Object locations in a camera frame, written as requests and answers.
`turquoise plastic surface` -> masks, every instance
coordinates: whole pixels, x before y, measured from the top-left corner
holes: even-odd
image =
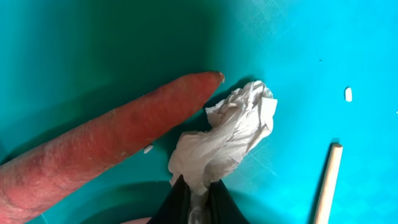
[[[393,0],[0,0],[0,160],[181,75],[220,70],[226,83],[209,105],[253,79],[279,101],[272,134],[224,180],[250,222],[310,222],[339,140],[330,223],[397,223],[397,9]],[[31,223],[153,215],[180,133],[206,128],[198,113]]]

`crumpled tissue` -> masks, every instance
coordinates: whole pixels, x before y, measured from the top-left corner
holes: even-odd
[[[170,183],[173,185],[183,175],[194,194],[191,206],[203,205],[202,199],[194,202],[195,198],[205,195],[210,183],[232,173],[243,157],[270,135],[276,105],[277,100],[262,81],[250,82],[206,108],[210,131],[182,133],[169,161],[173,173]]]

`wooden dowel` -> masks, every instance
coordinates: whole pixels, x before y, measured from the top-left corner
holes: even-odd
[[[317,211],[315,212],[314,224],[326,224],[329,222],[331,203],[335,194],[338,169],[340,168],[343,146],[333,144],[331,146],[328,165],[326,166],[325,176],[319,194]]]

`small white piece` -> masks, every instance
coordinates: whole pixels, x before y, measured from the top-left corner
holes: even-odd
[[[352,91],[351,87],[347,87],[346,88],[345,95],[346,95],[346,101],[347,102],[351,102],[353,100],[353,91]]]
[[[147,147],[144,148],[144,154],[147,154],[154,146],[153,145],[149,145]]]

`white tissue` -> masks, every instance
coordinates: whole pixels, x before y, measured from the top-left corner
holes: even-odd
[[[170,183],[182,174],[193,193],[205,194],[211,182],[232,173],[243,157],[270,135],[276,105],[270,89],[256,81],[206,108],[213,129],[182,133],[169,161]]]

